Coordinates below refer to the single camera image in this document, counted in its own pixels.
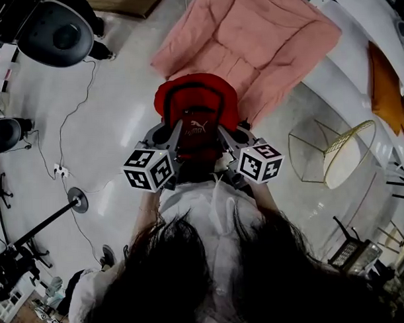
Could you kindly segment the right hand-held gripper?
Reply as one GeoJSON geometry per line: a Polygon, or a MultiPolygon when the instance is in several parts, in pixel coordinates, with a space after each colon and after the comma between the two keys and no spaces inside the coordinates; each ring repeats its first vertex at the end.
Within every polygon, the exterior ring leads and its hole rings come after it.
{"type": "Polygon", "coordinates": [[[251,131],[238,127],[230,132],[219,125],[218,140],[232,156],[226,175],[235,188],[246,186],[247,181],[266,183],[279,174],[284,156],[251,131]]]}

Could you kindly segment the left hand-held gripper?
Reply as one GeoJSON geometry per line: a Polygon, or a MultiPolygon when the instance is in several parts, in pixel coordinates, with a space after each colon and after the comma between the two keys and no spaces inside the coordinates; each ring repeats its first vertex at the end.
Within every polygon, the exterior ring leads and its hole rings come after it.
{"type": "Polygon", "coordinates": [[[182,127],[182,119],[173,128],[161,122],[136,144],[122,167],[132,188],[152,193],[162,188],[175,189],[180,170],[177,150],[182,127]]]}

